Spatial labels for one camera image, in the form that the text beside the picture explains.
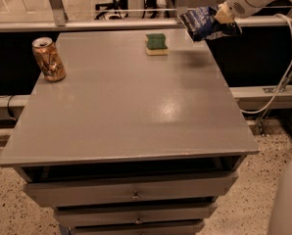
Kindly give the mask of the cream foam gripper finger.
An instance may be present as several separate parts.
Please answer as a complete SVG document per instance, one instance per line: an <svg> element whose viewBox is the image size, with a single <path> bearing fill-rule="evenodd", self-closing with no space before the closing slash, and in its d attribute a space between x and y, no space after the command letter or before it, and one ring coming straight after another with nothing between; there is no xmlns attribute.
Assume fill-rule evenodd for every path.
<svg viewBox="0 0 292 235"><path fill-rule="evenodd" d="M234 22L234 15L231 13L226 3L219 5L219 10L215 15L215 19L220 24L231 24Z"/></svg>

